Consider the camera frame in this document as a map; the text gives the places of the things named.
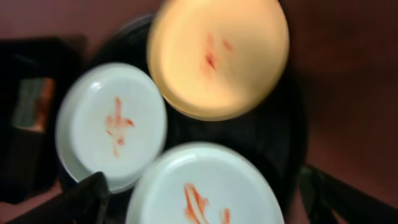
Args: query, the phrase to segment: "yellow plate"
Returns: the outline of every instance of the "yellow plate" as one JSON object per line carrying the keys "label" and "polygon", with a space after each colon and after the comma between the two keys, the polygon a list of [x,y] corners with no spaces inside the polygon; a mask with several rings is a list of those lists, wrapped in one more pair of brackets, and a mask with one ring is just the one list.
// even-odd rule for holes
{"label": "yellow plate", "polygon": [[272,91],[289,32],[276,0],[171,0],[147,47],[164,98],[187,116],[219,121],[249,111]]}

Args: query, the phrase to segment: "red sauce stain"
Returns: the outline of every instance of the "red sauce stain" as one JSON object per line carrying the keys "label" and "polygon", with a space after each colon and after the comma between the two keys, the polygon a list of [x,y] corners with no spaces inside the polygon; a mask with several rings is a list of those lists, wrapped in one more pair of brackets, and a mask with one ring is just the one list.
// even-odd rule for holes
{"label": "red sauce stain", "polygon": [[[209,205],[207,198],[202,197],[191,183],[184,185],[187,207],[184,210],[185,217],[194,224],[208,224],[205,216],[205,208]],[[220,211],[220,223],[230,224],[231,213],[228,208]]]}
{"label": "red sauce stain", "polygon": [[213,53],[212,52],[208,52],[206,55],[205,55],[205,57],[206,57],[206,61],[207,61],[207,63],[214,69],[214,70],[216,70],[216,67],[215,67],[215,65],[214,65],[214,55],[213,55]]}
{"label": "red sauce stain", "polygon": [[205,63],[203,66],[203,73],[206,79],[211,79],[212,71],[216,70],[216,57],[214,54],[214,37],[211,34],[207,35],[205,44]]}
{"label": "red sauce stain", "polygon": [[119,97],[115,97],[115,114],[106,117],[106,132],[112,138],[113,155],[119,157],[118,145],[124,146],[124,135],[127,128],[135,127],[134,123],[127,118],[122,118],[122,102]]}
{"label": "red sauce stain", "polygon": [[223,45],[225,47],[225,49],[227,49],[228,51],[233,51],[234,49],[232,48],[232,45],[230,42],[228,42],[226,39],[223,39]]}
{"label": "red sauce stain", "polygon": [[224,208],[220,212],[220,220],[221,220],[221,224],[230,224],[231,214],[230,214],[228,208]]}

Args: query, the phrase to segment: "paper plate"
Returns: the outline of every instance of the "paper plate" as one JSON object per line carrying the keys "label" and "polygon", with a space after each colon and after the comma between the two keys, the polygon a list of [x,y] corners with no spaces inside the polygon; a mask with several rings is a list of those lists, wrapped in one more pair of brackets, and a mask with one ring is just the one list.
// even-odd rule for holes
{"label": "paper plate", "polygon": [[148,75],[123,63],[100,65],[62,103],[57,152],[77,182],[102,171],[110,191],[122,192],[163,150],[166,127],[163,98]]}
{"label": "paper plate", "polygon": [[147,48],[150,74],[173,107],[224,120],[275,87],[289,32],[276,0],[173,0],[158,13]]}
{"label": "paper plate", "polygon": [[284,223],[260,172],[232,150],[183,144],[145,172],[133,192],[126,223]]}

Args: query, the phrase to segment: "dark object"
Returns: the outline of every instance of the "dark object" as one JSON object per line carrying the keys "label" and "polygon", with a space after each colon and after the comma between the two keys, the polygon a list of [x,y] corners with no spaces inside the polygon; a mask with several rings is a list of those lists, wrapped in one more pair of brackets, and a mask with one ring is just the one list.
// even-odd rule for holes
{"label": "dark object", "polygon": [[102,223],[110,192],[102,172],[26,214],[8,222],[19,223]]}
{"label": "dark object", "polygon": [[80,58],[56,38],[2,40],[0,64],[0,201],[19,203],[54,183],[55,118]]}
{"label": "dark object", "polygon": [[305,168],[300,190],[313,224],[338,223],[332,211],[352,224],[398,223],[398,210],[315,169]]}
{"label": "dark object", "polygon": [[[146,45],[152,18],[149,15],[123,27],[96,54],[88,69],[107,62],[124,62],[149,73]],[[263,103],[227,121],[191,119],[165,102],[169,124],[165,149],[190,141],[209,141],[238,151],[261,171],[286,213],[307,146],[306,120],[292,72],[287,66],[278,86]],[[67,189],[73,183],[64,173],[63,187]],[[113,196],[109,203],[113,211],[108,213],[107,223],[124,221],[130,194],[128,191],[122,197]]]}

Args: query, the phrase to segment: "plate rim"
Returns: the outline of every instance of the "plate rim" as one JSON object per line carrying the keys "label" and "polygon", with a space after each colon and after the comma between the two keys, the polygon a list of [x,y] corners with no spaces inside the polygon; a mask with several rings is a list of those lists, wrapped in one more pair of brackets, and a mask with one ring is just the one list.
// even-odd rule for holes
{"label": "plate rim", "polygon": [[269,204],[274,210],[275,219],[276,219],[275,223],[276,224],[284,223],[282,209],[278,203],[275,193],[272,190],[266,178],[261,174],[261,172],[256,168],[256,166],[254,166],[249,160],[247,160],[245,157],[243,157],[236,151],[221,144],[206,142],[206,141],[186,142],[174,146],[151,164],[150,168],[148,168],[142,175],[142,178],[136,185],[130,197],[129,204],[127,206],[127,215],[125,223],[140,223],[142,217],[138,214],[140,214],[145,205],[145,199],[149,195],[150,189],[154,183],[154,179],[157,176],[159,177],[159,174],[162,173],[162,170],[164,170],[168,164],[178,159],[179,156],[184,156],[187,152],[204,153],[204,151],[208,151],[210,153],[211,151],[213,152],[217,151],[218,154],[223,154],[224,156],[233,158],[239,164],[239,166],[246,166],[245,170],[248,170],[251,173],[250,176],[254,177],[256,180],[256,181],[251,181],[251,183],[253,183],[259,188],[262,188],[265,192],[270,193],[268,195],[268,198],[269,198]]}
{"label": "plate rim", "polygon": [[[69,90],[67,91],[67,94],[65,95],[65,97],[63,98],[63,100],[61,102],[59,111],[57,113],[56,122],[55,122],[55,132],[54,132],[54,135],[55,135],[55,148],[56,148],[58,159],[59,159],[63,169],[67,172],[67,174],[76,183],[81,182],[82,180],[84,180],[85,178],[89,177],[92,174],[95,174],[96,172],[102,172],[102,171],[97,170],[97,171],[93,172],[92,174],[90,174],[89,176],[87,176],[85,178],[82,178],[81,180],[78,180],[75,177],[75,175],[73,175],[72,172],[70,171],[70,169],[68,168],[67,164],[69,162],[67,162],[66,158],[64,158],[64,156],[62,156],[61,146],[60,146],[60,139],[63,138],[61,136],[61,133],[62,133],[62,131],[61,131],[62,127],[61,126],[62,126],[62,123],[66,119],[66,116],[67,116],[67,109],[66,108],[68,106],[70,106],[71,104],[73,104],[73,102],[72,102],[73,98],[77,96],[77,93],[79,93],[79,92],[76,92],[76,91],[78,91],[82,86],[85,86],[87,83],[91,83],[90,80],[92,80],[94,77],[105,76],[105,74],[98,74],[95,71],[101,70],[101,69],[104,69],[104,68],[120,67],[120,66],[123,66],[123,67],[126,67],[126,68],[132,68],[133,70],[135,70],[137,72],[134,75],[142,75],[143,78],[150,80],[150,82],[156,88],[157,95],[159,95],[159,97],[161,99],[162,114],[163,114],[162,115],[162,117],[163,117],[162,122],[164,124],[164,128],[163,128],[162,136],[161,136],[161,140],[160,140],[160,147],[159,147],[155,157],[151,161],[151,163],[153,161],[155,161],[159,157],[159,155],[161,155],[162,151],[164,150],[165,142],[166,142],[166,139],[167,139],[167,127],[168,127],[167,110],[166,110],[166,107],[165,107],[165,103],[164,103],[163,97],[162,97],[159,89],[157,88],[156,84],[153,82],[153,80],[144,71],[142,71],[141,69],[139,69],[139,68],[137,68],[137,67],[135,67],[133,65],[127,64],[127,63],[108,62],[108,63],[103,63],[101,65],[97,65],[97,66],[95,66],[95,67],[83,72],[81,74],[81,76],[78,79],[76,79],[75,82],[72,84],[72,86],[69,88]],[[81,161],[79,161],[77,158],[76,158],[76,160],[77,160],[76,162],[79,164],[79,166],[83,166],[84,167],[84,165],[81,163]],[[137,181],[141,178],[142,173],[145,171],[145,169],[151,163],[146,164],[144,167],[142,167],[142,169],[135,171],[135,173],[137,175],[137,178],[135,180],[131,181],[130,183],[128,183],[124,187],[120,187],[120,188],[116,188],[116,189],[109,189],[109,191],[112,194],[117,194],[117,193],[121,193],[121,192],[124,192],[126,190],[131,189],[132,187],[134,187],[136,185]]]}

